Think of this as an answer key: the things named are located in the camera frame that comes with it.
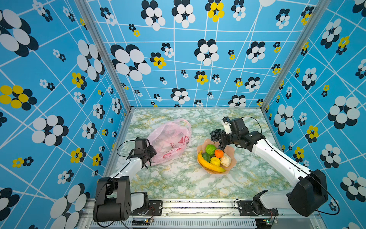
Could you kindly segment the pink scalloped plastic plate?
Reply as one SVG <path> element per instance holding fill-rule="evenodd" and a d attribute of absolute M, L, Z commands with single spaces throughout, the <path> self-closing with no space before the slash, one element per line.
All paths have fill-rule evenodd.
<path fill-rule="evenodd" d="M 197 162 L 209 174 L 226 175 L 237 164 L 234 148 L 219 149 L 219 143 L 206 139 L 197 147 Z"/>

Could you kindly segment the black fake grapes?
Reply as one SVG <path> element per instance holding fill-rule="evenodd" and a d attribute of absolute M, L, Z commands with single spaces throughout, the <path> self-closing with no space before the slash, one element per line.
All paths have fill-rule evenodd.
<path fill-rule="evenodd" d="M 222 143 L 222 133 L 225 134 L 225 131 L 216 129 L 210 133 L 210 136 L 211 141 L 219 143 L 218 149 L 224 150 L 226 146 Z"/>

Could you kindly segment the orange fake carrot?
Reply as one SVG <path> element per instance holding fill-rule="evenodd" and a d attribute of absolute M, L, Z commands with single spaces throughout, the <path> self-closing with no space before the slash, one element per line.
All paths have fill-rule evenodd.
<path fill-rule="evenodd" d="M 216 149 L 215 152 L 214 152 L 214 155 L 217 158 L 222 158 L 224 156 L 224 154 L 225 153 L 222 150 L 220 150 L 220 149 Z"/>

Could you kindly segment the pink plastic bag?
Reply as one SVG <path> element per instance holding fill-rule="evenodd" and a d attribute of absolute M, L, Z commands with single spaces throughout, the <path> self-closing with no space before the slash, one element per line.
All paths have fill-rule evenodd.
<path fill-rule="evenodd" d="M 160 125 L 147 137 L 156 151 L 152 165 L 178 158 L 187 149 L 191 138 L 191 124 L 185 119 L 179 118 Z"/>

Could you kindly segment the green fake lime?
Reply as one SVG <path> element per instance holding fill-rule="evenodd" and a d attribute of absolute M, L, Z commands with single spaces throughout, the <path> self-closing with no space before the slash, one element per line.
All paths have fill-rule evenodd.
<path fill-rule="evenodd" d="M 214 156 L 214 154 L 215 154 L 215 151 L 217 150 L 217 147 L 215 146 L 215 145 L 213 145 L 213 144 L 208 144 L 207 146 L 206 146 L 206 148 L 205 148 L 205 152 L 209 155 L 209 156 L 211 156 L 211 157 L 213 157 Z"/>

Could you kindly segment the yellow fake lemon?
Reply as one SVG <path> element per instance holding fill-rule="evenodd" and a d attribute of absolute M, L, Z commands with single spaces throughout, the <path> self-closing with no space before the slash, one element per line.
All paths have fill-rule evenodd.
<path fill-rule="evenodd" d="M 215 166 L 220 166 L 221 165 L 221 161 L 220 161 L 220 159 L 219 158 L 217 158 L 217 157 L 212 157 L 212 158 L 210 158 L 210 163 L 212 164 L 212 165 L 215 165 Z"/>

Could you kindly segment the dark fake avocado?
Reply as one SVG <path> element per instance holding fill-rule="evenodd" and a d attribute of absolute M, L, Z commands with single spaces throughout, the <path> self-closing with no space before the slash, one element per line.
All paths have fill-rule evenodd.
<path fill-rule="evenodd" d="M 207 161 L 208 163 L 210 163 L 211 161 L 211 156 L 208 153 L 203 153 L 202 157 L 205 161 Z"/>

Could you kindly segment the yellow fake banana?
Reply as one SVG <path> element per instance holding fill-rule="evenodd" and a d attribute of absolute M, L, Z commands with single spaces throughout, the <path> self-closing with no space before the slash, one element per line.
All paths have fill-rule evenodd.
<path fill-rule="evenodd" d="M 226 170 L 220 166 L 216 166 L 216 165 L 213 165 L 209 162 L 207 162 L 203 156 L 202 156 L 202 151 L 200 151 L 198 154 L 197 154 L 197 160 L 199 162 L 199 164 L 201 166 L 203 166 L 204 168 L 208 169 L 208 170 L 211 170 L 211 171 L 214 171 L 214 172 L 217 172 L 217 173 L 224 173 L 226 172 Z"/>

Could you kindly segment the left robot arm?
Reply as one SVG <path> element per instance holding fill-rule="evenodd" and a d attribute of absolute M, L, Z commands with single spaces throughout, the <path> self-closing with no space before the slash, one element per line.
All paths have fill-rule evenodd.
<path fill-rule="evenodd" d="M 126 221 L 133 211 L 146 213 L 149 198 L 146 192 L 131 192 L 131 181 L 143 168 L 152 165 L 156 150 L 146 138 L 136 138 L 135 147 L 117 172 L 98 180 L 93 206 L 93 220 L 101 222 Z"/>

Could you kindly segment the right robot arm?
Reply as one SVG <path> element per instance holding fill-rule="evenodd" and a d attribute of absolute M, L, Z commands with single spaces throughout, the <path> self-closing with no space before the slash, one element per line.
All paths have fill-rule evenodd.
<path fill-rule="evenodd" d="M 223 126 L 222 146 L 235 145 L 261 157 L 292 187 L 282 191 L 264 190 L 256 194 L 252 201 L 255 214 L 263 215 L 272 209 L 293 209 L 301 216 L 308 217 L 328 201 L 327 179 L 323 172 L 312 171 L 292 160 L 268 142 L 261 132 L 250 132 L 243 118 L 224 117 Z"/>

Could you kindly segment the left green circuit board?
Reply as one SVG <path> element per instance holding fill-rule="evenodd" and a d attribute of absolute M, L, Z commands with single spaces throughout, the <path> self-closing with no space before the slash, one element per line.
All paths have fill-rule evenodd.
<path fill-rule="evenodd" d="M 153 218 L 148 219 L 133 219 L 132 226 L 150 226 L 154 222 Z"/>

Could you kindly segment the green circuit board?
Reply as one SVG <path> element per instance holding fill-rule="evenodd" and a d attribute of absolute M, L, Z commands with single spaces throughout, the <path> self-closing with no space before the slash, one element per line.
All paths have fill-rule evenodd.
<path fill-rule="evenodd" d="M 277 219 L 256 219 L 255 224 L 258 229 L 271 229 L 274 225 L 278 223 Z"/>
<path fill-rule="evenodd" d="M 148 219 L 133 219 L 132 226 L 150 226 L 154 222 L 153 218 Z"/>

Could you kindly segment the right green circuit board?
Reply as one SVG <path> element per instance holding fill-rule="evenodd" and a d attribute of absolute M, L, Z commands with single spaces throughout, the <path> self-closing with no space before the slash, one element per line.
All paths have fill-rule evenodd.
<path fill-rule="evenodd" d="M 271 229 L 274 225 L 278 223 L 277 219 L 256 219 L 255 224 L 258 229 Z"/>

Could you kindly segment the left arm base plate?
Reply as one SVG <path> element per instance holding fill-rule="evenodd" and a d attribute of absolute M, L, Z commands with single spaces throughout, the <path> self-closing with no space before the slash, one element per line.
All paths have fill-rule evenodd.
<path fill-rule="evenodd" d="M 163 210 L 162 200 L 150 200 L 147 206 L 135 209 L 130 213 L 131 216 L 161 216 Z"/>

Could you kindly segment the aluminium front rail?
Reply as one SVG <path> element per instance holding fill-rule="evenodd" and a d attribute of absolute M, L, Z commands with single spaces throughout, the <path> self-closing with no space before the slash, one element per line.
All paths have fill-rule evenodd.
<path fill-rule="evenodd" d="M 161 216 L 153 216 L 150 226 L 132 226 L 133 219 L 150 216 L 130 216 L 127 221 L 93 221 L 93 203 L 86 205 L 78 229 L 257 229 L 256 219 L 277 219 L 272 229 L 325 229 L 318 213 L 303 217 L 293 210 L 278 210 L 278 216 L 240 216 L 232 199 L 164 199 Z"/>

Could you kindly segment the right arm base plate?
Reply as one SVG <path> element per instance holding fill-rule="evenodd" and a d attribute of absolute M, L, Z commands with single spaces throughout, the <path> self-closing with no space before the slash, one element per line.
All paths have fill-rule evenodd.
<path fill-rule="evenodd" d="M 278 216 L 277 209 L 265 209 L 253 200 L 235 200 L 234 207 L 239 211 L 240 216 L 274 217 Z"/>

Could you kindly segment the left aluminium corner post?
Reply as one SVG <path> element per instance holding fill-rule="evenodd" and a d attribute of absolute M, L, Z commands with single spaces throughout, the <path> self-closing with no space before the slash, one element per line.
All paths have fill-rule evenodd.
<path fill-rule="evenodd" d="M 86 22 L 86 24 L 88 26 L 88 30 L 91 35 L 91 38 L 93 39 L 93 41 L 98 49 L 98 52 L 101 55 L 104 65 L 111 77 L 112 83 L 115 86 L 116 91 L 118 92 L 118 94 L 127 110 L 127 113 L 129 113 L 131 111 L 131 104 L 127 98 L 127 95 L 124 92 L 124 89 L 122 88 L 122 83 L 121 83 L 121 81 L 117 75 L 117 72 L 112 64 L 112 61 L 108 55 L 106 46 L 104 45 L 102 37 L 97 29 L 97 24 L 95 23 L 95 21 L 93 19 L 92 12 L 90 11 L 89 6 L 86 1 L 75 0 L 75 3 L 78 7 L 78 10 L 81 13 L 82 18 L 84 19 L 84 21 Z"/>

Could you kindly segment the aluminium corner post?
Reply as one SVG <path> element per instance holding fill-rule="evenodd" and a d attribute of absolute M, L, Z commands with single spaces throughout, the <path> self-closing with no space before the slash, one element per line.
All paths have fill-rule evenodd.
<path fill-rule="evenodd" d="M 282 67 L 282 70 L 281 70 L 279 76 L 277 76 L 276 79 L 274 80 L 274 82 L 272 83 L 270 90 L 268 91 L 267 96 L 264 99 L 264 103 L 261 106 L 262 113 L 265 113 L 265 109 L 267 108 L 267 106 L 270 104 L 270 102 L 274 98 L 279 85 L 285 79 L 288 71 L 291 69 L 295 60 L 297 59 L 303 45 L 308 41 L 308 38 L 313 33 L 314 29 L 316 28 L 318 22 L 324 15 L 324 13 L 330 3 L 331 3 L 331 0 L 320 0 L 318 2 L 318 4 L 315 6 L 313 16 L 311 17 L 311 19 L 309 20 L 307 25 L 304 27 L 304 29 L 300 33 L 300 36 L 298 37 L 294 47 L 292 48 L 286 61 L 284 62 L 284 66 Z"/>
<path fill-rule="evenodd" d="M 92 12 L 90 11 L 89 6 L 86 1 L 75 0 L 75 3 L 78 7 L 78 10 L 81 13 L 82 18 L 84 19 L 84 21 L 86 22 L 86 24 L 88 26 L 88 30 L 91 35 L 91 38 L 93 39 L 93 41 L 98 49 L 98 52 L 101 55 L 104 65 L 111 77 L 112 83 L 115 86 L 116 91 L 118 92 L 118 94 L 127 110 L 127 113 L 129 113 L 131 111 L 131 104 L 127 98 L 127 95 L 124 92 L 124 89 L 122 88 L 122 83 L 121 83 L 121 81 L 117 75 L 117 72 L 112 64 L 112 61 L 108 55 L 106 46 L 104 45 L 102 37 L 97 29 L 97 24 L 95 23 L 95 21 L 93 19 Z"/>

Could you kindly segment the right aluminium corner post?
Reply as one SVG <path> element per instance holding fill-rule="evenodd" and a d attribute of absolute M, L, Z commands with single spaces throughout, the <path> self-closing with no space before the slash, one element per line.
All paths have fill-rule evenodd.
<path fill-rule="evenodd" d="M 324 15 L 324 13 L 330 3 L 331 3 L 331 0 L 320 0 L 318 2 L 318 4 L 315 6 L 313 16 L 311 17 L 311 19 L 309 20 L 307 25 L 304 27 L 304 29 L 300 33 L 300 36 L 298 37 L 294 47 L 292 48 L 286 61 L 284 62 L 284 66 L 282 67 L 282 70 L 281 70 L 279 76 L 277 76 L 276 79 L 274 80 L 274 82 L 272 83 L 270 90 L 268 91 L 267 96 L 264 99 L 264 103 L 261 106 L 262 113 L 265 113 L 265 109 L 267 108 L 267 106 L 270 104 L 270 102 L 274 98 L 279 85 L 285 79 L 288 71 L 291 69 L 295 60 L 297 59 L 303 45 L 308 41 L 308 38 L 313 33 L 314 29 L 316 28 L 318 22 Z"/>

